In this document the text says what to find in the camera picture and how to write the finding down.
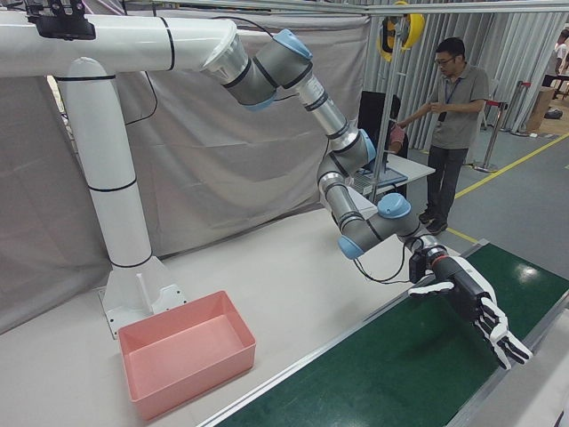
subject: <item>pink tray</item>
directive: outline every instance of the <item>pink tray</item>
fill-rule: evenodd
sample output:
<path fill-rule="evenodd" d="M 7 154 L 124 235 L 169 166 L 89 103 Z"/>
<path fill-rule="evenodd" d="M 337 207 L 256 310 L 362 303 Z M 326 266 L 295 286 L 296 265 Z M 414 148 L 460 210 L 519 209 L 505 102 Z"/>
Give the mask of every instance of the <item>pink tray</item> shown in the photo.
<path fill-rule="evenodd" d="M 224 291 L 118 331 L 131 401 L 148 420 L 252 367 L 255 339 Z"/>

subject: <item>yellow tool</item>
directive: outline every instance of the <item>yellow tool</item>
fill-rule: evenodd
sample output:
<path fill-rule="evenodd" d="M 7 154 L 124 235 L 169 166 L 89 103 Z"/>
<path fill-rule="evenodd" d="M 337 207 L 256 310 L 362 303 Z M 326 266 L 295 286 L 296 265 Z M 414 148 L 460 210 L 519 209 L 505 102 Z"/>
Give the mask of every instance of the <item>yellow tool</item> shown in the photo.
<path fill-rule="evenodd" d="M 408 4 L 404 0 L 399 0 L 395 4 Z M 387 62 L 391 62 L 391 53 L 393 53 L 393 45 L 395 42 L 395 26 L 398 17 L 387 17 L 383 20 L 383 29 L 378 37 L 376 46 L 380 51 L 380 55 Z M 411 49 L 421 37 L 425 28 L 425 18 L 420 13 L 408 13 L 404 16 L 404 26 L 401 32 L 402 46 L 401 50 Z"/>

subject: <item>sneaker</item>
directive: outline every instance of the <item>sneaker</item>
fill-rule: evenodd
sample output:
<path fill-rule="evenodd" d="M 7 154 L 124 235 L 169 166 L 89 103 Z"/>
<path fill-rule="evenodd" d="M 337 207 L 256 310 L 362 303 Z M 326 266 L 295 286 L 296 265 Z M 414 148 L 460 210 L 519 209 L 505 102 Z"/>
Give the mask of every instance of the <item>sneaker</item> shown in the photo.
<path fill-rule="evenodd" d="M 427 226 L 427 231 L 436 236 L 437 234 L 441 234 L 443 231 L 446 230 L 448 224 L 443 221 L 433 221 L 431 224 Z"/>
<path fill-rule="evenodd" d="M 433 213 L 429 212 L 429 210 L 426 210 L 425 212 L 423 212 L 419 215 L 419 221 L 421 221 L 421 223 L 423 223 L 423 224 L 429 224 L 434 219 L 435 219 L 435 215 Z"/>

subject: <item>gray polo shirt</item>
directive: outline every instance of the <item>gray polo shirt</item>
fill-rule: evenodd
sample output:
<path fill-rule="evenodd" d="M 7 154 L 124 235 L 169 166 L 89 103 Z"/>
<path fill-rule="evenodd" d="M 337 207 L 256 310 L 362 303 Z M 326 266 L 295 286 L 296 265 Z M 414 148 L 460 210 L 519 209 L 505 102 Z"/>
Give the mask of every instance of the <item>gray polo shirt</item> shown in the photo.
<path fill-rule="evenodd" d="M 441 75 L 430 95 L 430 102 L 468 104 L 471 101 L 487 100 L 490 96 L 488 76 L 478 67 L 466 64 L 456 82 Z M 447 111 L 445 121 L 437 121 L 431 145 L 441 149 L 467 149 L 480 132 L 480 113 Z"/>

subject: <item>black pants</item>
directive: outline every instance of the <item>black pants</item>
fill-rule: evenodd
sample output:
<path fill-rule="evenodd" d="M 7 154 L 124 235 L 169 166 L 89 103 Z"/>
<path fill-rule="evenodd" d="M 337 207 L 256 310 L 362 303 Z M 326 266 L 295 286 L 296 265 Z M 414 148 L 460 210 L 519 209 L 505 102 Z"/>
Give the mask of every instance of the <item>black pants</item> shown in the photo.
<path fill-rule="evenodd" d="M 557 76 L 551 76 L 546 74 L 543 78 L 543 82 L 541 83 L 542 86 L 550 87 L 553 81 L 557 78 Z"/>
<path fill-rule="evenodd" d="M 459 173 L 469 149 L 429 150 L 429 167 L 435 169 L 427 175 L 427 210 L 435 215 L 436 221 L 446 222 L 454 201 Z"/>

